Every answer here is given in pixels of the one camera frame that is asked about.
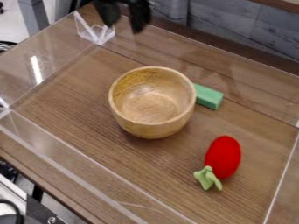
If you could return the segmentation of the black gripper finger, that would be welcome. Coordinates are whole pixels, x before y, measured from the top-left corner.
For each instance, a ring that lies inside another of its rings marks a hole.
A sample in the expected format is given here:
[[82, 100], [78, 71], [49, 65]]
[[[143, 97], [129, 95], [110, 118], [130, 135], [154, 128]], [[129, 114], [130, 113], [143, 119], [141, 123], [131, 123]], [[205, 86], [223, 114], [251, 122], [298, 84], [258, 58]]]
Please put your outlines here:
[[94, 4], [106, 26], [111, 27], [121, 19], [118, 0], [94, 0]]
[[153, 19], [151, 4], [149, 0], [130, 0], [131, 27], [134, 34], [143, 31]]

